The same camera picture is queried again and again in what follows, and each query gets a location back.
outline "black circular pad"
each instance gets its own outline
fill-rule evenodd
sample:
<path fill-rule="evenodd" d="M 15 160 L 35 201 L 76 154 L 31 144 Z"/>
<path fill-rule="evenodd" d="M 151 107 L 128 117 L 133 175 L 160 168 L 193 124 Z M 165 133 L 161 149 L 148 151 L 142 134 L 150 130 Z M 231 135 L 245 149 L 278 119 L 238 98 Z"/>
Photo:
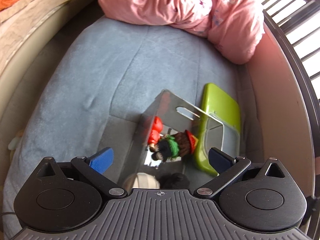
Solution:
<path fill-rule="evenodd" d="M 91 185 L 55 175 L 25 184 L 16 196 L 14 210 L 24 226 L 53 233 L 83 225 L 101 205 L 100 193 Z"/>
<path fill-rule="evenodd" d="M 40 193 L 37 197 L 37 203 L 45 209 L 58 210 L 71 205 L 74 199 L 75 196 L 72 192 L 62 188 L 54 188 Z"/>
<path fill-rule="evenodd" d="M 246 199 L 250 205 L 262 210 L 276 209 L 283 204 L 283 197 L 280 193 L 264 188 L 250 191 Z"/>

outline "silver screw head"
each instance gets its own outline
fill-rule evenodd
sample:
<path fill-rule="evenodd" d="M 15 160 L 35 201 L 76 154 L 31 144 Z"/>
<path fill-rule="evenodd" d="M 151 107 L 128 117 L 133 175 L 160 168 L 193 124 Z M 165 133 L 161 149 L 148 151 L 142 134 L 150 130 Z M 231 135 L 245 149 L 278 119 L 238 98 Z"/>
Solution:
<path fill-rule="evenodd" d="M 114 187 L 109 190 L 109 194 L 113 196 L 121 196 L 124 193 L 124 190 L 119 187 Z"/>
<path fill-rule="evenodd" d="M 212 190 L 207 187 L 201 187 L 197 189 L 199 195 L 208 196 L 212 194 Z"/>

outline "black gripper pad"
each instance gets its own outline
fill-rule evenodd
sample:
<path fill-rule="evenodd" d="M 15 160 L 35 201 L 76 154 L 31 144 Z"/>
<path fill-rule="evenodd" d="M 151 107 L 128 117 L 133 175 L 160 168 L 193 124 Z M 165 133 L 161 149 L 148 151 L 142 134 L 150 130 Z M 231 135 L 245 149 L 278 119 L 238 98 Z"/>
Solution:
<path fill-rule="evenodd" d="M 297 228 L 281 233 L 251 232 L 229 222 L 211 200 L 195 198 L 188 190 L 159 189 L 134 189 L 126 198 L 110 200 L 99 217 L 79 229 L 49 234 L 24 228 L 14 238 L 14 240 L 120 239 L 307 240 L 310 238 Z"/>

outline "crosshair marking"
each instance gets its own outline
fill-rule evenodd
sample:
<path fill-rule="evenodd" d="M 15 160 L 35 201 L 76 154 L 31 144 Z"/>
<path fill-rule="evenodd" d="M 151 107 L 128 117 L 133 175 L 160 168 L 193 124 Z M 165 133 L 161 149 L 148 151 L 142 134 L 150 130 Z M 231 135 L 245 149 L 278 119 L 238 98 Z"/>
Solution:
<path fill-rule="evenodd" d="M 159 191 L 159 192 L 157 192 L 156 193 L 158 196 L 163 196 L 164 194 L 166 194 L 166 193 L 164 193 L 163 191 Z"/>

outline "red hat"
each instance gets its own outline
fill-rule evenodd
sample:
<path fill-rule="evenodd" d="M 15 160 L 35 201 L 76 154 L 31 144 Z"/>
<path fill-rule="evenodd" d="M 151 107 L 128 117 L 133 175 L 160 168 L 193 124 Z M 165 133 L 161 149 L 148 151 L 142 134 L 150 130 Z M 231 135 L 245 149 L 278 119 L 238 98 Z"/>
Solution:
<path fill-rule="evenodd" d="M 189 142 L 190 142 L 190 149 L 191 149 L 191 154 L 195 151 L 196 146 L 198 144 L 198 139 L 196 136 L 194 136 L 191 132 L 188 130 L 185 130 L 186 135 L 188 136 Z"/>

